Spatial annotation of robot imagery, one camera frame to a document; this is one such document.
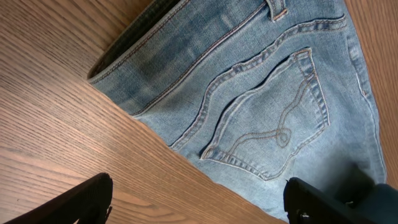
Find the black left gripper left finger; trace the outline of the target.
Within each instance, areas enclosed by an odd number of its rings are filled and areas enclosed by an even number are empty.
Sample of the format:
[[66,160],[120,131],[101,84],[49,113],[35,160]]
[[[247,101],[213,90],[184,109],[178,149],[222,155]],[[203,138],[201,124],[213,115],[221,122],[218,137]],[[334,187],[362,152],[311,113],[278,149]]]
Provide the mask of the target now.
[[102,172],[6,224],[105,224],[112,197],[113,180]]

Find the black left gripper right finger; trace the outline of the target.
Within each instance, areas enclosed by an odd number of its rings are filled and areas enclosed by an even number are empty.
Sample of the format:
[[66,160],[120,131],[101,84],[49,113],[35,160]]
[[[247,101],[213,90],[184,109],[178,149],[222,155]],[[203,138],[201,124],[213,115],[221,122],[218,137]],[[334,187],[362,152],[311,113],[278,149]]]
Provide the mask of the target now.
[[283,198],[284,210],[290,224],[374,224],[352,208],[297,177],[287,181]]

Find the light blue denim jeans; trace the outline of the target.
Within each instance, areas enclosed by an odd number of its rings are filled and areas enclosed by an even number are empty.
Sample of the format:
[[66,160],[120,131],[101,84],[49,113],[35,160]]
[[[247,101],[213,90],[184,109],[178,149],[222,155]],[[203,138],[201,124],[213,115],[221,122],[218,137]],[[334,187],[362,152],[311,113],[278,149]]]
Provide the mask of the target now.
[[88,81],[213,182],[286,220],[298,177],[386,181],[379,115],[343,1],[154,1]]

